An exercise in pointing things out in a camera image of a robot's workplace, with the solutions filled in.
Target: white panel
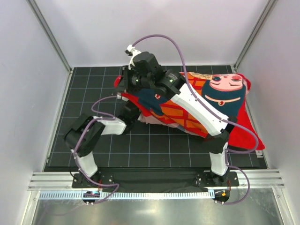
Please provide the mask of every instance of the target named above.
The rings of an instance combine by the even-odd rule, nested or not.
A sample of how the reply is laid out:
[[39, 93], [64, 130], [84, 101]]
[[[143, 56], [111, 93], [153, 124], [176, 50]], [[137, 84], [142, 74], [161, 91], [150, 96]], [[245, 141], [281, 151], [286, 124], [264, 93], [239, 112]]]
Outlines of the white panel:
[[300, 211], [299, 11], [299, 0], [278, 1], [239, 68], [253, 83], [250, 111], [270, 164], [283, 177], [295, 216]]
[[67, 71], [25, 0], [0, 0], [0, 224], [20, 224]]
[[[71, 66], [129, 63], [129, 44], [172, 37], [187, 64], [235, 63], [267, 0], [37, 0]], [[179, 65], [167, 40], [147, 40], [161, 64]]]

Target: folded cloth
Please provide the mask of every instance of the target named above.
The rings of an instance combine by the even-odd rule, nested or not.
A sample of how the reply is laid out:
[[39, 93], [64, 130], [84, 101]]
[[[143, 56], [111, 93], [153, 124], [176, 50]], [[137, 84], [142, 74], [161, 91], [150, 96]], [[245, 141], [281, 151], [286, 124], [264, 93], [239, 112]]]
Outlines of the folded cloth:
[[[236, 116], [238, 124], [255, 133], [246, 111], [246, 95], [250, 91], [251, 82], [242, 74], [206, 75], [189, 72], [188, 80], [194, 89], [221, 113]], [[151, 89], [142, 89], [138, 93], [121, 93], [133, 102], [142, 112], [141, 122], [167, 125], [186, 133], [206, 137], [205, 127], [179, 105], [159, 96]], [[265, 148], [261, 139], [257, 150]], [[229, 138], [229, 145], [251, 149], [255, 139], [247, 131], [235, 127]]]

